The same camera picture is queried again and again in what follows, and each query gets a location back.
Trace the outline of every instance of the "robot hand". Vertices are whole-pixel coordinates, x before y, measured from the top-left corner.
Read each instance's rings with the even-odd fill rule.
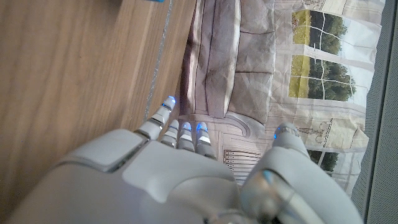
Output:
[[[293,124],[277,128],[239,189],[205,123],[192,133],[174,120],[157,141],[174,105],[170,96],[133,133],[114,130],[66,155],[9,223],[361,223]]]

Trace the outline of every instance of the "window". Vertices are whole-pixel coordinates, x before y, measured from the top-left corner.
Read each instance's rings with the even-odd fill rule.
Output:
[[[310,10],[293,12],[292,27],[293,44],[307,45],[341,58],[374,63],[379,27]]]
[[[366,106],[372,71],[340,63],[293,55],[289,96],[336,100]]]

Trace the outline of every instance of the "green trees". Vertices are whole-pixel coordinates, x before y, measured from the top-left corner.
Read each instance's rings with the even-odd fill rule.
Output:
[[[339,54],[341,51],[341,39],[347,32],[343,18],[311,11],[311,26],[317,29],[311,29],[310,44],[322,51]],[[322,86],[321,80],[309,80],[308,97],[312,99],[347,101],[356,91],[354,86],[350,86],[350,84],[354,83],[351,83],[347,72],[347,68],[342,64],[311,59],[309,77],[331,80],[331,82],[324,81]]]
[[[308,150],[308,155],[310,155],[312,162],[318,164],[322,152]],[[322,159],[321,168],[325,171],[333,172],[333,169],[335,168],[337,163],[337,159],[338,159],[337,152],[326,152]]]

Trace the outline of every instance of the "wooden table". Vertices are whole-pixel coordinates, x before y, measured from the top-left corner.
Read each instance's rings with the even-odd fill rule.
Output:
[[[176,92],[194,7],[0,3],[0,222],[67,152],[112,129],[136,129],[146,108],[150,116]]]

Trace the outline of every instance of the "blue led light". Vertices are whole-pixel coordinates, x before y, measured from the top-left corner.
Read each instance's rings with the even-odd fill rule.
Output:
[[[169,98],[171,98],[171,99],[172,99],[172,102],[175,103],[175,98],[174,98],[174,96],[169,96]]]
[[[201,130],[201,124],[199,123],[197,126],[197,131]]]

